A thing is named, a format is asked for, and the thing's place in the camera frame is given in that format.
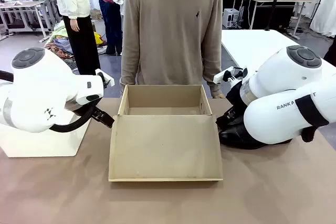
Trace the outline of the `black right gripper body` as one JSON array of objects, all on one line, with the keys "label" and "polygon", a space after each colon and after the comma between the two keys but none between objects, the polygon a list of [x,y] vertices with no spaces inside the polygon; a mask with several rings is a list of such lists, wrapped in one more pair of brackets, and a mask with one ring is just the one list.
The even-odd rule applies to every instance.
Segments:
[{"label": "black right gripper body", "polygon": [[238,79],[229,79],[230,91],[226,94],[226,99],[231,103],[234,112],[244,112],[247,104],[240,96],[242,81]]}]

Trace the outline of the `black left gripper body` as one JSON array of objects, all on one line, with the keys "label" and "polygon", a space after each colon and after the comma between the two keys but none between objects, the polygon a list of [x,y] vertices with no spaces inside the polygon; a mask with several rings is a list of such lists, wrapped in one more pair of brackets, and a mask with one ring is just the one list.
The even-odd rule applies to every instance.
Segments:
[{"label": "black left gripper body", "polygon": [[82,105],[80,108],[74,110],[74,114],[84,118],[103,118],[103,111],[97,107],[97,104],[101,101],[101,98]]}]

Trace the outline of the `brown cardboard shoe box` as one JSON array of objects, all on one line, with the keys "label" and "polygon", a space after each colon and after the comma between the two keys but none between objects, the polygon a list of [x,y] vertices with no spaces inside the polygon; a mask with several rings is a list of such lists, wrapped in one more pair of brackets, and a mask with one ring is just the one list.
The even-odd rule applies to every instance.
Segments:
[{"label": "brown cardboard shoe box", "polygon": [[202,85],[128,85],[113,119],[110,182],[223,180],[215,115]]}]

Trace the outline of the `person's left forearm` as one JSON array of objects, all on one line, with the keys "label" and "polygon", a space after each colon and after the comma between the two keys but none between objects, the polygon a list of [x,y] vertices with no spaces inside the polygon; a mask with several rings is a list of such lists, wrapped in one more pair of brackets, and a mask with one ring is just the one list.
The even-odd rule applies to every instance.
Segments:
[{"label": "person's left forearm", "polygon": [[221,72],[221,37],[204,38],[202,42],[203,78],[211,90],[219,88],[213,78]]}]

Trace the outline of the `person's right forearm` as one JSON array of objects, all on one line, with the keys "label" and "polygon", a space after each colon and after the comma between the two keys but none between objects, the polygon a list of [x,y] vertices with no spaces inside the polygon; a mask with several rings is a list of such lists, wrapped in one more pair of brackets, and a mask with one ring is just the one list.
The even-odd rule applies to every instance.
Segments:
[{"label": "person's right forearm", "polygon": [[135,84],[140,59],[139,38],[124,35],[120,78],[123,90],[126,85]]}]

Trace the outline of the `white plastic storage box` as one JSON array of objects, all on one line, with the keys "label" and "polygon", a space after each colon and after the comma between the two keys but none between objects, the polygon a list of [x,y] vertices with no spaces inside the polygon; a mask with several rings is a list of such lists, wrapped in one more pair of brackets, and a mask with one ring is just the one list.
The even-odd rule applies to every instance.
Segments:
[{"label": "white plastic storage box", "polygon": [[0,124],[0,149],[9,158],[73,157],[77,154],[88,126],[89,122],[86,122],[68,133],[51,130],[30,133]]}]

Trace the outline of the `person's left hand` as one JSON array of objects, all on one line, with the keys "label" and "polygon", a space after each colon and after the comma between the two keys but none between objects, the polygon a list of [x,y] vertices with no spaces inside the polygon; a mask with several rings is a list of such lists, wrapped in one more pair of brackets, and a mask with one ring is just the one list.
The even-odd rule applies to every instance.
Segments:
[{"label": "person's left hand", "polygon": [[220,84],[211,85],[209,86],[209,88],[211,91],[212,98],[214,99],[224,99],[225,98],[225,96],[222,93]]}]

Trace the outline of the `white table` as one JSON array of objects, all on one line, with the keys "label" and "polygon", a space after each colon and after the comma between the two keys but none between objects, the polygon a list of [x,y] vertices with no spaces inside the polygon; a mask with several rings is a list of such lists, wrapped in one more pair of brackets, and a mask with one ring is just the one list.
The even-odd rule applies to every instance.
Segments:
[{"label": "white table", "polygon": [[[275,30],[222,30],[222,45],[234,60],[235,64],[241,68],[248,69],[248,77],[259,70],[261,65],[280,49],[288,46],[299,45],[292,39]],[[268,70],[266,76],[285,82],[294,81],[294,77],[299,77],[299,82],[303,76],[296,76],[298,70],[287,70],[280,63]],[[336,82],[336,67],[322,59],[321,77],[324,82],[327,79]]]}]

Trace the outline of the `colourful clothes pile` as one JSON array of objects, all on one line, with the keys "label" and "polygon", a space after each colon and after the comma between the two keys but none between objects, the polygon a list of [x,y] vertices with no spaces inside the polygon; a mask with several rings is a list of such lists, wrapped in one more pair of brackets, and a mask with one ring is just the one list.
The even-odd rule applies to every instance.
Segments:
[{"label": "colourful clothes pile", "polygon": [[44,48],[50,50],[61,59],[70,59],[74,57],[63,20],[55,25],[54,31],[47,39]]}]

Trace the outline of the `person in white jacket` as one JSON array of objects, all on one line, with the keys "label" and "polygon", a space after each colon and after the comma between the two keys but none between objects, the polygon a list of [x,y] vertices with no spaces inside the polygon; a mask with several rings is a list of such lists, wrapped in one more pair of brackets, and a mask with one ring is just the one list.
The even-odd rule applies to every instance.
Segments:
[{"label": "person in white jacket", "polygon": [[82,75],[95,75],[99,55],[90,17],[90,0],[57,0],[69,42]]}]

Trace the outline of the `person in pink top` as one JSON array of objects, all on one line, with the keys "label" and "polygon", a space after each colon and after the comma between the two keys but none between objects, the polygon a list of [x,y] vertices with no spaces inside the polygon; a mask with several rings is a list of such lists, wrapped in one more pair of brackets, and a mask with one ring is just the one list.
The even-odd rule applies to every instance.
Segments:
[{"label": "person in pink top", "polygon": [[122,54],[122,29],[120,5],[112,0],[98,0],[106,29],[106,54],[120,56]]}]

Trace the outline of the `dark background desk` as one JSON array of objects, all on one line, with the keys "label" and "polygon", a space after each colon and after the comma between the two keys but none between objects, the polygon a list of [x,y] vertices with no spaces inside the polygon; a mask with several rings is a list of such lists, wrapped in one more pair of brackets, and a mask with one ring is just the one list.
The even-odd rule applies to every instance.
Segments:
[{"label": "dark background desk", "polygon": [[236,27],[241,29],[286,29],[293,24],[295,6],[305,7],[315,3],[312,0],[235,0],[238,10]]}]

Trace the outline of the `person in beige sweater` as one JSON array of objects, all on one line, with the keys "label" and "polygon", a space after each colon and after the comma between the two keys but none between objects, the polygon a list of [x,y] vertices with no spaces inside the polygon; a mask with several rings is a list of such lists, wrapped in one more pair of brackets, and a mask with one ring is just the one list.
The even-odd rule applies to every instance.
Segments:
[{"label": "person in beige sweater", "polygon": [[139,38],[135,83],[201,84],[202,42],[220,37],[223,0],[125,0],[124,34]]}]

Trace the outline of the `person in black clothes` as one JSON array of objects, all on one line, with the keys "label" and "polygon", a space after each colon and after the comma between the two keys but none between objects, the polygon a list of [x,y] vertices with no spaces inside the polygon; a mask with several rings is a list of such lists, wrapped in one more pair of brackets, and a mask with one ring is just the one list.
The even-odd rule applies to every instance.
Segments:
[{"label": "person in black clothes", "polygon": [[329,49],[328,49],[327,53],[325,54],[325,56],[323,57],[323,59],[326,62],[333,65],[334,67],[336,67],[336,37],[334,38],[333,43],[329,47]]}]

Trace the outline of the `white curtain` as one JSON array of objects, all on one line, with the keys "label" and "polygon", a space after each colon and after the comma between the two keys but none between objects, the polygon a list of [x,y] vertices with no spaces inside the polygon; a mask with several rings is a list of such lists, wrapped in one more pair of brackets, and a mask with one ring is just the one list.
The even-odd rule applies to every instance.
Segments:
[{"label": "white curtain", "polygon": [[336,0],[321,0],[310,29],[327,37],[336,36]]}]

